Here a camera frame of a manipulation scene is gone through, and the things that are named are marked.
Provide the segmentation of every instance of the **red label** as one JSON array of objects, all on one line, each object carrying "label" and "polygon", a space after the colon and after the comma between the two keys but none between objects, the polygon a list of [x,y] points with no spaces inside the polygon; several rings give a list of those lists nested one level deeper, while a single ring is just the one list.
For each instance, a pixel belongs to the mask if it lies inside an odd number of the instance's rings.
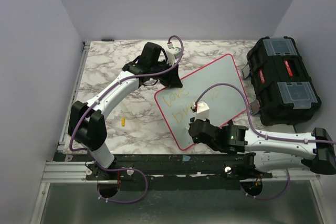
[{"label": "red label", "polygon": [[284,60],[284,63],[285,63],[285,66],[286,66],[286,68],[287,68],[287,72],[288,72],[289,76],[292,77],[292,76],[293,76],[293,72],[292,72],[292,70],[290,69],[290,66],[289,66],[288,61]]},{"label": "red label", "polygon": [[259,76],[260,76],[261,83],[264,84],[265,83],[265,78],[264,78],[264,74],[263,74],[261,69],[259,69]]}]

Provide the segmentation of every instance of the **table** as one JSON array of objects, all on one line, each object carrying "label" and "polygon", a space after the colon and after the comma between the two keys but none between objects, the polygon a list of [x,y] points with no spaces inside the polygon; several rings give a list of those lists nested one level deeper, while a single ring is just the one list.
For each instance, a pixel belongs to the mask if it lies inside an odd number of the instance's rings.
[{"label": "table", "polygon": [[[94,41],[85,62],[77,98],[82,102],[92,98],[110,84],[120,73],[125,63],[141,54],[147,40],[126,40],[101,42]],[[161,46],[166,41],[150,41]],[[179,65],[180,78],[204,66],[205,64],[230,53],[234,56],[237,68],[245,66],[248,51],[256,42],[244,41],[184,41],[185,53]],[[243,81],[249,101],[255,100],[253,86],[249,80]],[[118,154],[211,154],[216,153],[204,144],[197,144],[186,151],[181,151],[159,111],[154,94],[162,89],[161,84],[140,87],[128,95],[108,116],[106,144],[112,153]],[[125,127],[121,119],[125,118]],[[248,126],[247,115],[243,113],[233,119],[237,125]],[[258,117],[253,117],[257,129],[294,133],[292,126],[274,125],[265,127]],[[72,154],[69,149],[70,137],[65,135],[64,153]]]}]

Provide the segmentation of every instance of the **toolbox lid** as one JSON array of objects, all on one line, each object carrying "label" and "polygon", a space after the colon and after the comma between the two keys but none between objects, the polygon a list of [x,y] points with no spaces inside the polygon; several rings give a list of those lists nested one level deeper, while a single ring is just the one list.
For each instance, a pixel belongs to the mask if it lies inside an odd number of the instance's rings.
[{"label": "toolbox lid", "polygon": [[294,110],[310,109],[317,98],[310,82],[278,82],[283,103],[293,103]]},{"label": "toolbox lid", "polygon": [[264,39],[263,42],[268,56],[298,55],[291,39],[273,38]]}]

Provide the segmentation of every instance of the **toolbox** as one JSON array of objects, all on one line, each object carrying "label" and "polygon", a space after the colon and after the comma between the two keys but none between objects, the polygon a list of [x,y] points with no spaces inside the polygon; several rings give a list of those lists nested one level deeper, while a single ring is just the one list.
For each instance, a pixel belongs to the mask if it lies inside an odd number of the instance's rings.
[{"label": "toolbox", "polygon": [[306,122],[321,106],[292,38],[258,40],[241,73],[244,79],[251,77],[257,99],[250,104],[250,112],[260,113],[263,125]]}]

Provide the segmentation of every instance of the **gray floor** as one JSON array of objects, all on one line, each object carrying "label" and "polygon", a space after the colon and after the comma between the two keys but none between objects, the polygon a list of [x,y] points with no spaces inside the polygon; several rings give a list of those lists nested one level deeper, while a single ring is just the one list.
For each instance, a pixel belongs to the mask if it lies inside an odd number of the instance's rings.
[{"label": "gray floor", "polygon": [[[263,196],[279,192],[285,182],[265,182]],[[117,199],[140,192],[122,192]],[[42,223],[322,223],[308,181],[292,182],[283,197],[256,201],[241,191],[150,191],[136,204],[98,200],[95,184],[50,186]]]}]

